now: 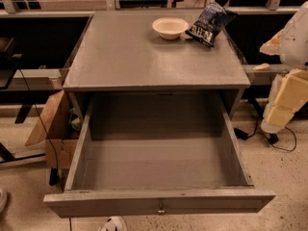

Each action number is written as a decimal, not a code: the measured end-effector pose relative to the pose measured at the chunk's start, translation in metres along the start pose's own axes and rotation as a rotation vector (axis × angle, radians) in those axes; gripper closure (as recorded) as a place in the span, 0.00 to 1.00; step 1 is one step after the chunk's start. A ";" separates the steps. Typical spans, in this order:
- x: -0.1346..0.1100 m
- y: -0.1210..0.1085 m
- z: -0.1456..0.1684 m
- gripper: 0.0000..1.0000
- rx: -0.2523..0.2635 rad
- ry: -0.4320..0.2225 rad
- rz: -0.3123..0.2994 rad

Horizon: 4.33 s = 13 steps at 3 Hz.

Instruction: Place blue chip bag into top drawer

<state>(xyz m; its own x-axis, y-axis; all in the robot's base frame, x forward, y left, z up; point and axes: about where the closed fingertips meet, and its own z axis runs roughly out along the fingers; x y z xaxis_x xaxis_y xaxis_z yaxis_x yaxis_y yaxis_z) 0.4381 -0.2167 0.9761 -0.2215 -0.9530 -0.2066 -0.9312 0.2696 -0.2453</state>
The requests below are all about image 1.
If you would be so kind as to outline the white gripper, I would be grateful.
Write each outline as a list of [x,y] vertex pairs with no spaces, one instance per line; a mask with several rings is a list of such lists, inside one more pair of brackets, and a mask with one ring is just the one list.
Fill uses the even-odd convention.
[[[280,40],[283,30],[277,32],[270,40],[263,43],[260,52],[266,55],[280,54]],[[308,71],[293,69],[283,79],[274,104],[265,108],[261,129],[276,134],[294,117],[293,110],[299,110],[308,102]]]

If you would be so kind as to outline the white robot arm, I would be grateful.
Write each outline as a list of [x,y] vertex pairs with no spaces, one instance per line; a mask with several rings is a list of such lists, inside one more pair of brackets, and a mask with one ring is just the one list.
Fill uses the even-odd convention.
[[285,27],[264,43],[260,52],[278,55],[291,68],[284,77],[277,74],[269,92],[261,128],[276,134],[308,102],[308,2],[305,2]]

